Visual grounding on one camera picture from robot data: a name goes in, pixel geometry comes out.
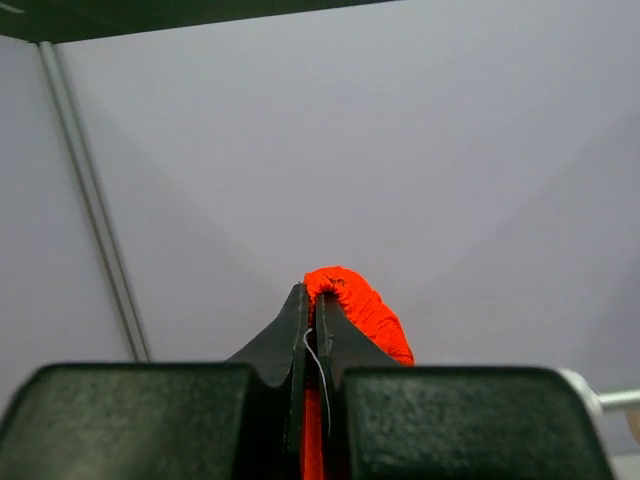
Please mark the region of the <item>beige hanger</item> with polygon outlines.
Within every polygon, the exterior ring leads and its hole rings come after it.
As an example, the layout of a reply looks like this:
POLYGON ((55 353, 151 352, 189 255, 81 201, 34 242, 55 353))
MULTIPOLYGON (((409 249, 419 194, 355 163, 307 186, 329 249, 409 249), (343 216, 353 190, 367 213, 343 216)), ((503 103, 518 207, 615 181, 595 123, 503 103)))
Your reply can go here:
POLYGON ((625 416, 632 437, 637 444, 640 444, 640 411, 626 410, 625 416))

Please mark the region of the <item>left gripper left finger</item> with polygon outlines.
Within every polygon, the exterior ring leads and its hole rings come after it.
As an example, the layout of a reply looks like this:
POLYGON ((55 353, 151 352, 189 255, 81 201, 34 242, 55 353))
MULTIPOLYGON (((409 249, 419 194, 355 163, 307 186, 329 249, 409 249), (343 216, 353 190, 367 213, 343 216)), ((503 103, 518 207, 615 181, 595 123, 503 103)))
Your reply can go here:
POLYGON ((1 422, 5 479, 298 479, 308 295, 218 363, 58 363, 1 422))

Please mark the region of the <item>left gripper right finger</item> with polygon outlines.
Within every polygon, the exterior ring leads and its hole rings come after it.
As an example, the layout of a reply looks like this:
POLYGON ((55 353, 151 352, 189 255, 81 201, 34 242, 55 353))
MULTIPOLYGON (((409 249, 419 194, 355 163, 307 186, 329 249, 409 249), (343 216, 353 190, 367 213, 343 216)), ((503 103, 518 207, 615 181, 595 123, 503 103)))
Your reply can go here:
POLYGON ((527 366, 403 366, 346 317, 314 312, 330 479, 607 480, 582 399, 527 366))

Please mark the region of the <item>orange shorts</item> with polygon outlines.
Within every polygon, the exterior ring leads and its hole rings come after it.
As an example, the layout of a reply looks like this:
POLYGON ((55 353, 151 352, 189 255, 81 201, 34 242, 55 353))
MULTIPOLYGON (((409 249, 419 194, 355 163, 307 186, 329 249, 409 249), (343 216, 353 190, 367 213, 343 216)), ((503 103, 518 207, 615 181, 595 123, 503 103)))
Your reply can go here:
MULTIPOLYGON (((415 364, 402 325, 379 293, 359 273, 342 266, 322 267, 308 272, 303 284, 309 295, 309 312, 316 298, 324 293, 337 297, 347 319, 376 346, 404 366, 415 364)), ((307 375, 301 452, 301 476, 325 479, 322 454, 321 381, 315 373, 307 375)))

